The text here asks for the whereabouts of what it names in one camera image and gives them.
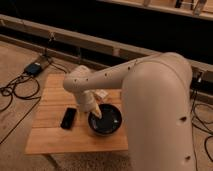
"table leg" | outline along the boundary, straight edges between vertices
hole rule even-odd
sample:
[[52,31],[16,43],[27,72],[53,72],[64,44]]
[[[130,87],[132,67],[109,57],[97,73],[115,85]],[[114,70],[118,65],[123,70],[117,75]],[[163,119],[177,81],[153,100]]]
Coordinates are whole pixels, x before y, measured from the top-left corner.
[[43,154],[43,156],[50,162],[50,164],[56,169],[60,169],[60,166],[50,154]]

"black cable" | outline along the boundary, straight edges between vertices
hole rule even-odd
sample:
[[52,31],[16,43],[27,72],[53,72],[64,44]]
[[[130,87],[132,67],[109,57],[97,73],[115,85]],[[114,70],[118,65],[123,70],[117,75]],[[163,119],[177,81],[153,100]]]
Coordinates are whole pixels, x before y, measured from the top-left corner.
[[33,108],[39,103],[41,97],[35,97],[34,99],[38,99],[36,103],[24,114],[24,116],[16,123],[16,125],[7,133],[7,135],[0,141],[0,145],[10,136],[10,134],[17,128],[17,126],[21,123],[21,121],[26,118],[26,116],[33,110]]
[[44,54],[43,56],[45,57],[45,59],[47,60],[47,62],[48,62],[51,66],[55,67],[55,68],[58,69],[58,70],[63,71],[65,74],[70,73],[69,69],[66,68],[65,66],[63,66],[63,65],[61,65],[61,64],[58,64],[58,63],[55,63],[55,62],[53,62],[53,61],[49,61],[49,57],[47,57],[46,54]]
[[[193,109],[192,109],[193,114],[194,114],[194,116],[193,116],[193,118],[192,118],[192,125],[193,125],[195,128],[197,128],[198,130],[200,130],[200,131],[202,131],[202,132],[205,132],[205,133],[207,133],[207,134],[210,135],[210,136],[208,136],[208,137],[205,138],[205,141],[204,141],[204,149],[205,149],[205,152],[206,152],[206,154],[207,154],[209,160],[210,160],[211,162],[213,162],[213,158],[211,157],[211,155],[210,155],[210,153],[209,153],[209,151],[208,151],[208,148],[207,148],[207,142],[208,142],[208,140],[211,139],[211,138],[213,137],[213,130],[211,130],[211,129],[207,126],[207,124],[212,124],[212,121],[210,121],[210,122],[203,121],[203,120],[198,116],[198,113],[196,112],[196,108],[197,108],[198,106],[206,106],[206,107],[208,107],[208,108],[210,108],[210,109],[213,109],[213,108],[212,108],[211,106],[207,105],[207,104],[195,104],[195,105],[193,106]],[[202,127],[198,126],[197,124],[195,124],[195,123],[194,123],[194,120],[195,120],[195,119],[196,119],[204,128],[202,128]]]
[[[209,105],[207,105],[207,104],[201,104],[201,103],[196,104],[196,105],[194,105],[193,112],[194,112],[194,114],[197,116],[197,118],[200,118],[200,117],[198,116],[198,113],[196,112],[196,108],[197,108],[198,106],[206,106],[207,108],[209,108],[209,109],[211,109],[211,110],[213,111],[213,107],[211,107],[211,106],[209,106]],[[202,122],[203,122],[204,124],[213,124],[213,121],[204,121],[203,119],[202,119]]]
[[[24,84],[30,80],[33,80],[36,83],[36,90],[27,96],[21,96],[19,94],[17,94],[16,92],[16,88],[21,85]],[[3,107],[2,109],[0,109],[0,113],[5,111],[7,108],[9,108],[9,106],[12,104],[13,101],[13,97],[15,96],[16,98],[22,99],[22,100],[33,100],[36,99],[36,97],[34,97],[38,92],[40,91],[40,84],[39,82],[28,75],[22,74],[16,78],[14,78],[12,81],[10,81],[5,87],[0,87],[0,95],[4,98],[4,97],[10,97],[10,100],[8,102],[8,104]]]
[[208,148],[207,148],[207,142],[208,142],[211,138],[213,138],[213,135],[211,135],[211,136],[209,136],[209,137],[206,137],[206,139],[205,139],[205,141],[204,141],[204,149],[205,149],[205,151],[206,151],[207,156],[208,156],[209,159],[211,160],[211,162],[213,162],[213,158],[212,158],[212,156],[209,154],[209,150],[208,150]]

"black remote control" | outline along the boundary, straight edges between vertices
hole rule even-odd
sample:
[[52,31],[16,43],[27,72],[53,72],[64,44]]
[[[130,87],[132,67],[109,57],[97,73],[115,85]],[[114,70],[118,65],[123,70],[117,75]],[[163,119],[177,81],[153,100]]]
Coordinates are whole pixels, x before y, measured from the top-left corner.
[[67,108],[63,120],[61,122],[61,128],[63,129],[70,129],[76,114],[75,108]]

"power strip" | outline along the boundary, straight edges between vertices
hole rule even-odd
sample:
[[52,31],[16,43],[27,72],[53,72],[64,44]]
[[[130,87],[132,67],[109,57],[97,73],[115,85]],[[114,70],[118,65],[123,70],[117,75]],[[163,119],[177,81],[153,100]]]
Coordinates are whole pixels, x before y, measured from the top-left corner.
[[47,68],[50,65],[50,63],[52,63],[52,59],[50,57],[41,55],[35,61],[33,61],[27,67],[25,67],[24,73],[36,77],[45,68]]
[[213,95],[213,72],[202,71],[199,68],[192,68],[193,79],[191,88],[210,95]]

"power adapter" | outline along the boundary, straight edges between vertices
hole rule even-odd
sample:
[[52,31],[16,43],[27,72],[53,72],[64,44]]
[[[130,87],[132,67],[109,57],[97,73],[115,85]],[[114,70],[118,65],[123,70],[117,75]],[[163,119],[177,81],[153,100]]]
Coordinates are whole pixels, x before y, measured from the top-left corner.
[[37,63],[37,62],[33,62],[33,63],[29,64],[24,69],[24,73],[26,73],[27,75],[33,76],[33,77],[37,76],[41,71],[42,71],[42,67],[41,67],[40,63]]

